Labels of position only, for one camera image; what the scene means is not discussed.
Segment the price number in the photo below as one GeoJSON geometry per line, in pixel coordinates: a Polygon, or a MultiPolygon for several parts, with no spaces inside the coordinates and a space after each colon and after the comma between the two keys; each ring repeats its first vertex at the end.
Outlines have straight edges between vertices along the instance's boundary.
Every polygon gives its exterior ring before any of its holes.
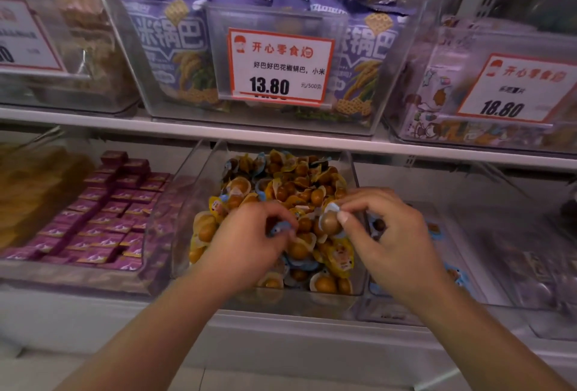
{"type": "Polygon", "coordinates": [[[12,54],[10,51],[8,51],[8,48],[0,45],[0,63],[4,62],[14,63],[14,57],[12,57],[12,54]]]}
{"type": "Polygon", "coordinates": [[[288,95],[290,83],[288,80],[278,80],[278,78],[273,78],[270,83],[267,84],[266,79],[263,77],[252,77],[249,79],[252,83],[252,91],[258,93],[272,93],[274,95],[288,95]]]}
{"type": "Polygon", "coordinates": [[[487,101],[479,114],[488,117],[515,118],[525,107],[521,103],[506,103],[502,107],[501,104],[501,101],[487,101]]]}

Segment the floor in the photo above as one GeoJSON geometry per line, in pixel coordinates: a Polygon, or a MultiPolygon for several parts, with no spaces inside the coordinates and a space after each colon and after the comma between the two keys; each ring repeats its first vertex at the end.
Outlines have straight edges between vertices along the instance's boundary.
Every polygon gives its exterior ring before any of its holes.
{"type": "MultiPolygon", "coordinates": [[[[50,391],[82,364],[83,358],[26,352],[17,359],[0,359],[0,391],[50,391]]],[[[400,391],[390,388],[307,380],[236,371],[183,367],[169,391],[400,391]]]]}

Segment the person's right hand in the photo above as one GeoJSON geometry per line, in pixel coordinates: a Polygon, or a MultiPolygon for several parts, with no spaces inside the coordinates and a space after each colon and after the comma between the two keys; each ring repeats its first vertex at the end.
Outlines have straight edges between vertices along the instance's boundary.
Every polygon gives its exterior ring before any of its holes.
{"type": "Polygon", "coordinates": [[[360,188],[336,203],[337,217],[375,281],[408,308],[426,307],[455,286],[429,236],[422,214],[390,189],[360,188]],[[386,230],[372,239],[352,212],[369,210],[386,230]]]}

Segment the red hat logo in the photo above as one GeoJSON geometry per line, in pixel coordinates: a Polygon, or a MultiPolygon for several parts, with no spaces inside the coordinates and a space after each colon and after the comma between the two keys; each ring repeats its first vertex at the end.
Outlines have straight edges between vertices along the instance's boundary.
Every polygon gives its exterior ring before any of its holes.
{"type": "MultiPolygon", "coordinates": [[[[489,65],[489,67],[502,67],[502,66],[503,66],[502,60],[494,60],[489,65]]],[[[495,75],[497,75],[495,71],[487,72],[487,77],[494,77],[495,75]]]]}
{"type": "Polygon", "coordinates": [[[244,53],[245,45],[246,45],[246,39],[244,36],[236,36],[234,38],[234,49],[237,52],[244,53]]]}

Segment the price tag holder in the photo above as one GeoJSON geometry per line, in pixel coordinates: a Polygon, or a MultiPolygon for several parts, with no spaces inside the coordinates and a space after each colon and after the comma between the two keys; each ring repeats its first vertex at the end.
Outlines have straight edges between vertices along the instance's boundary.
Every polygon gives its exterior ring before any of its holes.
{"type": "Polygon", "coordinates": [[[0,0],[0,73],[66,74],[44,26],[25,0],[0,0]]]}
{"type": "Polygon", "coordinates": [[[493,53],[457,115],[547,122],[577,87],[577,65],[493,53]]]}
{"type": "Polygon", "coordinates": [[[228,29],[232,97],[319,107],[325,97],[335,40],[228,29]]]}

